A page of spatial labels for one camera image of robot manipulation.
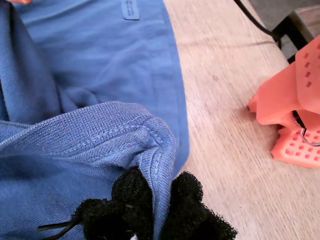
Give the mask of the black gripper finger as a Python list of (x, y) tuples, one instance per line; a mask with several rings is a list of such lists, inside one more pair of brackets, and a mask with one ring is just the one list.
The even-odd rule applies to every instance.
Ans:
[(190, 172), (171, 184), (170, 207), (161, 240), (234, 240), (238, 231), (203, 204), (203, 188)]
[(154, 231), (152, 190), (137, 166), (113, 184), (111, 199), (84, 200), (72, 215), (87, 240), (151, 240)]

